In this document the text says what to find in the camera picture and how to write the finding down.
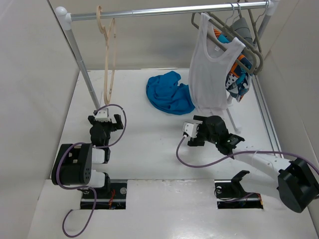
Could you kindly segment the blue t shirt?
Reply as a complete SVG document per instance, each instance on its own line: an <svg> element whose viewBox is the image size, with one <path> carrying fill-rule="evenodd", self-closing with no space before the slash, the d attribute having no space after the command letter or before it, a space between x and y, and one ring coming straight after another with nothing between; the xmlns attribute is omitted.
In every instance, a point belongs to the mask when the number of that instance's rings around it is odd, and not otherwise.
<svg viewBox="0 0 319 239"><path fill-rule="evenodd" d="M190 97L189 86L180 83L181 76L175 71L150 77L146 85L146 96L158 110L184 115L195 109Z"/></svg>

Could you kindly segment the beige wooden hanger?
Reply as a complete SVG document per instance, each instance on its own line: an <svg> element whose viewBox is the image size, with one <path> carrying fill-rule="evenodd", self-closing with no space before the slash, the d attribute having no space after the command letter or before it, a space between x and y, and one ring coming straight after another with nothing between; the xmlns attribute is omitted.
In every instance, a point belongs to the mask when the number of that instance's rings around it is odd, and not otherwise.
<svg viewBox="0 0 319 239"><path fill-rule="evenodd" d="M109 105L111 102L113 85L114 85L114 77L115 77L115 67L117 61L117 29L116 29L116 21L112 18L109 27L106 28L101 22L102 16L102 7L100 5L97 6L96 9L96 17L97 17L97 25L100 33L104 36L105 39L105 66L104 66L104 89L103 89L103 99L105 105ZM114 50L113 50L113 61L112 61L112 70L111 76L109 77L109 61L110 61L110 41L111 39L114 42Z"/></svg>

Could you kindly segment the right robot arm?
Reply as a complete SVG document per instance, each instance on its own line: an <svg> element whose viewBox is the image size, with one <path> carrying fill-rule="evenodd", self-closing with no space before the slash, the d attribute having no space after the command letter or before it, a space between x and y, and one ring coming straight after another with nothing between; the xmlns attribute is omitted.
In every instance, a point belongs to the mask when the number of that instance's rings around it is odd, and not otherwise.
<svg viewBox="0 0 319 239"><path fill-rule="evenodd" d="M307 159L287 152L259 150L245 139L228 131L219 116L194 116L194 122L184 122L182 131L189 137L188 146L215 145L224 155L270 176L277 182L276 196L286 207L301 213L319 197L319 183L314 176L318 172Z"/></svg>

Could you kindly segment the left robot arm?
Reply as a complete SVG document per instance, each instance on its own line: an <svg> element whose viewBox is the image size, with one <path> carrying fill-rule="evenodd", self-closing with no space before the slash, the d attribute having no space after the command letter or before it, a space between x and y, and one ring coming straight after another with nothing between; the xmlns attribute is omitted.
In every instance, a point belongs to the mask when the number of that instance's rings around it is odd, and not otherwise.
<svg viewBox="0 0 319 239"><path fill-rule="evenodd" d="M93 164L106 164L110 160L108 147L111 133L123 130L121 116L114 115L115 122L100 114L88 116L91 124L89 130L90 143L80 143L72 148L72 144L62 144L57 153L51 172L51 181L54 185L76 187L85 190L94 188L99 197L107 197L111 193L110 177L107 173L92 169Z"/></svg>

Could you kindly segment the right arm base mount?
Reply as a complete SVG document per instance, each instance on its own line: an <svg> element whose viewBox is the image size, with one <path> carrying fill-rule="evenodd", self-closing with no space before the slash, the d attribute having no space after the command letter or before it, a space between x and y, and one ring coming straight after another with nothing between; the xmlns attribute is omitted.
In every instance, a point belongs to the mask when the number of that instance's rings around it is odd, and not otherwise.
<svg viewBox="0 0 319 239"><path fill-rule="evenodd" d="M250 172L242 170L231 179L214 180L214 195L218 209L263 209L259 193L246 192L241 180Z"/></svg>

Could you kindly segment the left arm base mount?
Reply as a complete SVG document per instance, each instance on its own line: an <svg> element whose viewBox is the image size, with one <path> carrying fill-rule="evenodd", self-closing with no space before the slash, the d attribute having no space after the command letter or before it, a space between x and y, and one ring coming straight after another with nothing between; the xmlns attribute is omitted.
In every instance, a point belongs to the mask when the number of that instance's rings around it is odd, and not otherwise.
<svg viewBox="0 0 319 239"><path fill-rule="evenodd" d="M110 190L95 189L97 193L96 210L124 210L126 208L127 181L111 181ZM80 209L92 209L94 193L87 191L82 193Z"/></svg>

